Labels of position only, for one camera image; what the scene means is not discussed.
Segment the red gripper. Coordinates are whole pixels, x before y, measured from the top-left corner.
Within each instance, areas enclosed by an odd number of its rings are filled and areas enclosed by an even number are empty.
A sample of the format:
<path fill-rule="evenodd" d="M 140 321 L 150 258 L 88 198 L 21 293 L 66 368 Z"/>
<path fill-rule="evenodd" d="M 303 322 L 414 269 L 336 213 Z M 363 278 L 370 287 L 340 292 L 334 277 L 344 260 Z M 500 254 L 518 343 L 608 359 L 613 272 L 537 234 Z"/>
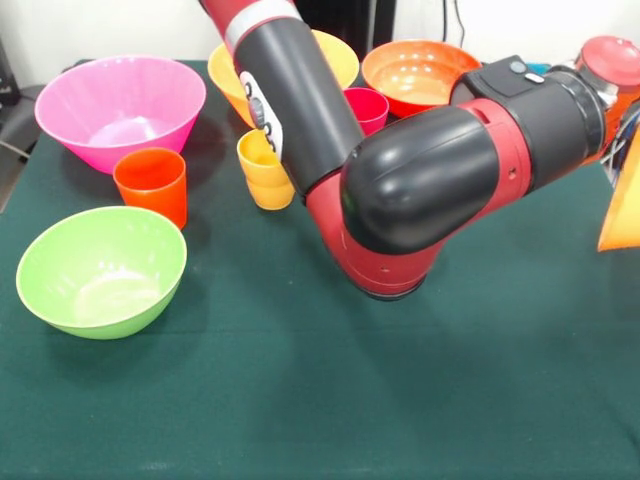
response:
<path fill-rule="evenodd" d="M 639 91 L 639 48 L 630 40 L 611 35 L 590 38 L 581 47 L 575 68 L 598 93 Z"/>

